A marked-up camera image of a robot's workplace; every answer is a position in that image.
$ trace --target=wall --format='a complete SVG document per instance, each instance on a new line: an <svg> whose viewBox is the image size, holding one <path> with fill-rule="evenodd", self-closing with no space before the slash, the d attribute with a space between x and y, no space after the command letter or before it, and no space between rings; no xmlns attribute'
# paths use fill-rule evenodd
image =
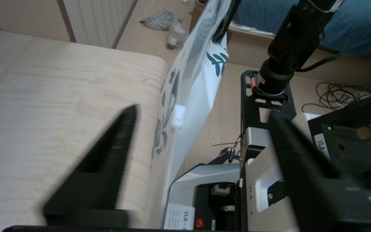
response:
<svg viewBox="0 0 371 232"><path fill-rule="evenodd" d="M56 0L0 0L0 28L19 34L70 41Z"/></svg>
<svg viewBox="0 0 371 232"><path fill-rule="evenodd" d="M75 40L112 47L134 0L63 0Z"/></svg>

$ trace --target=wooden floor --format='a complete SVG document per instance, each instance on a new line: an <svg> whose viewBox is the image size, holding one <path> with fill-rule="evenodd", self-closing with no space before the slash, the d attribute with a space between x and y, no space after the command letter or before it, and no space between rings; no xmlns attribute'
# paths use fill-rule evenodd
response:
<svg viewBox="0 0 371 232"><path fill-rule="evenodd" d="M190 26L193 5L183 5L180 0L138 0L138 3L129 19L128 25L117 46L119 50L151 54L164 59L172 65L179 49L168 50L165 47L166 31L156 31L146 28L139 21L162 9L168 9L175 17L184 19L186 28ZM196 142L184 161L182 170L191 169L199 163L207 163L214 159L225 146L212 147L214 144L234 142L240 133L240 76L246 70L258 69L235 63L227 63L213 110L206 120ZM320 81L294 77L291 82L291 91L297 113L306 103L318 103L315 86ZM325 114L330 110L309 106L305 109L308 113Z"/></svg>

